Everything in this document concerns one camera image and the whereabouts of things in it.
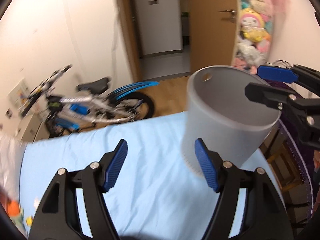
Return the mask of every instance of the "white door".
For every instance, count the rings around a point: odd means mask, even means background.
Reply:
[[[143,55],[181,50],[179,0],[135,0]]]

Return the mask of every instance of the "bicycle seat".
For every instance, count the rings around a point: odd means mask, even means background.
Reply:
[[[106,92],[109,88],[108,83],[110,82],[109,78],[101,78],[97,81],[91,83],[84,83],[77,85],[77,91],[88,90],[94,95],[100,95],[103,92]]]

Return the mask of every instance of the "metal screw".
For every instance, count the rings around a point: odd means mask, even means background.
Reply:
[[[282,110],[282,109],[283,109],[282,103],[279,103],[279,104],[278,104],[278,109],[279,109],[279,110]]]
[[[232,163],[231,162],[229,162],[229,161],[225,161],[225,162],[223,162],[223,167],[225,167],[225,168],[231,168],[232,167]]]
[[[90,164],[90,168],[91,169],[96,169],[98,167],[99,167],[99,163],[97,163],[97,162],[93,162],[93,163]]]
[[[293,101],[297,99],[297,97],[296,97],[294,94],[290,94],[290,95],[289,95],[289,98],[290,98],[291,100],[293,100]]]
[[[58,169],[58,174],[59,175],[63,175],[65,173],[66,173],[66,169],[65,168]]]
[[[263,175],[266,171],[263,168],[257,168],[257,173]]]
[[[315,124],[315,120],[313,119],[312,116],[307,116],[307,122],[310,125],[314,125]]]

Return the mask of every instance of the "hallway floor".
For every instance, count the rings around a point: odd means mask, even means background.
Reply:
[[[183,52],[140,59],[144,80],[165,80],[190,75],[190,48]]]

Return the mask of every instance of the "blue gripper pad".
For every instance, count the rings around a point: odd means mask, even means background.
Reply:
[[[217,192],[219,188],[218,173],[208,156],[208,149],[201,139],[195,141],[195,152],[208,186]]]
[[[125,140],[122,141],[115,149],[115,155],[106,170],[106,180],[103,188],[108,192],[109,189],[115,186],[118,175],[128,153],[128,144]]]
[[[279,82],[284,82],[288,84],[298,81],[298,75],[293,73],[293,71],[288,68],[262,65],[258,67],[257,75],[262,79],[279,81]]]

